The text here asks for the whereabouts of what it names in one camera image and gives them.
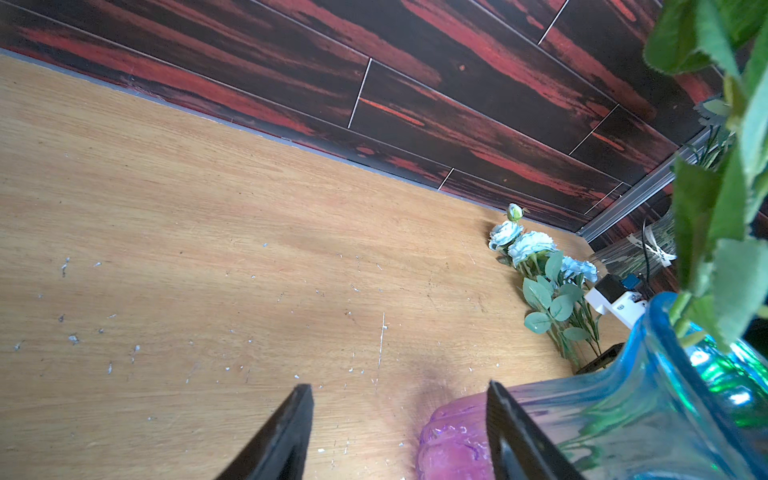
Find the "clear glass vase with ribbon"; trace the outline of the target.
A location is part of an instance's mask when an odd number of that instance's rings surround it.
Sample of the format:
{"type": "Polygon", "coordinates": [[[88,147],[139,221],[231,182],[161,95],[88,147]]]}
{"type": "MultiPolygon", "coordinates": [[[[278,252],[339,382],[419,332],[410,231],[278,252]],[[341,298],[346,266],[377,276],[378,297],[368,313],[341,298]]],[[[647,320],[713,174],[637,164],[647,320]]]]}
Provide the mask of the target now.
{"type": "Polygon", "coordinates": [[[659,220],[644,220],[637,232],[599,248],[589,260],[620,278],[651,280],[677,259],[674,230],[674,213],[668,211],[659,220]]]}

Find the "light blue flower bunch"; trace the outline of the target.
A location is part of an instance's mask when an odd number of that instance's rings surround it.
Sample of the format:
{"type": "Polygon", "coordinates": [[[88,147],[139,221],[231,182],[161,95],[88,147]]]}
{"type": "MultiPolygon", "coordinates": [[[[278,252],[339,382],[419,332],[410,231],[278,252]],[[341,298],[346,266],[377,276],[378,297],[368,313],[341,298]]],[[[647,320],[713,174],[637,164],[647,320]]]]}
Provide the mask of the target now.
{"type": "Polygon", "coordinates": [[[733,133],[726,126],[731,106],[721,97],[710,97],[694,107],[704,137],[694,142],[692,163],[707,170],[716,170],[733,143],[733,133]]]}

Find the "blue purple glass vase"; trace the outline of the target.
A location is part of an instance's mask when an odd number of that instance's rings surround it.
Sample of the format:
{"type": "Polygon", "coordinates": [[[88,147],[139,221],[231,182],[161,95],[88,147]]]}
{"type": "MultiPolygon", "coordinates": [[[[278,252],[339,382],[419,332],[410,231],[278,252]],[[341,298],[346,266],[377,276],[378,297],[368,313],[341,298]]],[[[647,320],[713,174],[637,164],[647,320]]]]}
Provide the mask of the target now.
{"type": "MultiPolygon", "coordinates": [[[[683,348],[656,296],[606,369],[505,387],[585,479],[763,479],[767,362],[743,341],[683,348]]],[[[486,390],[438,408],[416,454],[421,479],[494,479],[486,390]]]]}

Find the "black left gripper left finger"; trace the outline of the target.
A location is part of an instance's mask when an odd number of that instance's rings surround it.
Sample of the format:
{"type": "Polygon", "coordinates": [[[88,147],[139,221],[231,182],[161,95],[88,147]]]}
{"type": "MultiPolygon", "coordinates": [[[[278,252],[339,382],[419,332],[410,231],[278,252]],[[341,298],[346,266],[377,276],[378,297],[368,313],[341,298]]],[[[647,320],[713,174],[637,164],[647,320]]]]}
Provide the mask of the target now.
{"type": "Polygon", "coordinates": [[[217,479],[302,479],[313,411],[311,386],[296,385],[217,479]]]}

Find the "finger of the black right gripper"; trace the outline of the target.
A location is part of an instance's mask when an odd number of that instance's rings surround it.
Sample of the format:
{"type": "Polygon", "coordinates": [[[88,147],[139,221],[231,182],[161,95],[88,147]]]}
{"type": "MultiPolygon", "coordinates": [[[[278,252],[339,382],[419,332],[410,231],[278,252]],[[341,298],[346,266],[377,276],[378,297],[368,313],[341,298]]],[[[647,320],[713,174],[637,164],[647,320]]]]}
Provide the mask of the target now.
{"type": "Polygon", "coordinates": [[[588,374],[597,372],[600,369],[604,369],[616,361],[624,348],[624,343],[617,343],[612,345],[609,349],[598,355],[595,359],[587,363],[585,366],[579,368],[577,374],[588,374]]]}

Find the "white flower stem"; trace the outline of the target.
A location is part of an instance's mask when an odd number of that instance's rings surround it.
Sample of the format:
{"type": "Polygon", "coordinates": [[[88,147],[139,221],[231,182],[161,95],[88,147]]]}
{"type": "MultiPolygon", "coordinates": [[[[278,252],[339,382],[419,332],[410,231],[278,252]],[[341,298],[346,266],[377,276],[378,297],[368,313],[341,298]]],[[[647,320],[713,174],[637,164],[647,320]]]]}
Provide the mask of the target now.
{"type": "Polygon", "coordinates": [[[582,290],[564,280],[561,267],[567,255],[550,235],[525,228],[524,215],[524,208],[509,204],[506,219],[489,233],[488,247],[500,263],[514,268],[522,278],[519,290],[528,305],[524,326],[548,336],[560,356],[577,371],[588,362],[583,348],[594,356],[602,353],[588,343],[589,332],[576,326],[582,290]]]}

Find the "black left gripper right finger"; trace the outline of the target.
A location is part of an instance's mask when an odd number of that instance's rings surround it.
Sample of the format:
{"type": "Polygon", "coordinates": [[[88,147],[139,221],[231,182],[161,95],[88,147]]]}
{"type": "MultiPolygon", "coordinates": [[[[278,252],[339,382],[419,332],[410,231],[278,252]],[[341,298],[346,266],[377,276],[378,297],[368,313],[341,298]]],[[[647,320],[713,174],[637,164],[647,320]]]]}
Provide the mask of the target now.
{"type": "Polygon", "coordinates": [[[486,391],[485,425],[496,480],[585,479],[495,380],[486,391]]]}

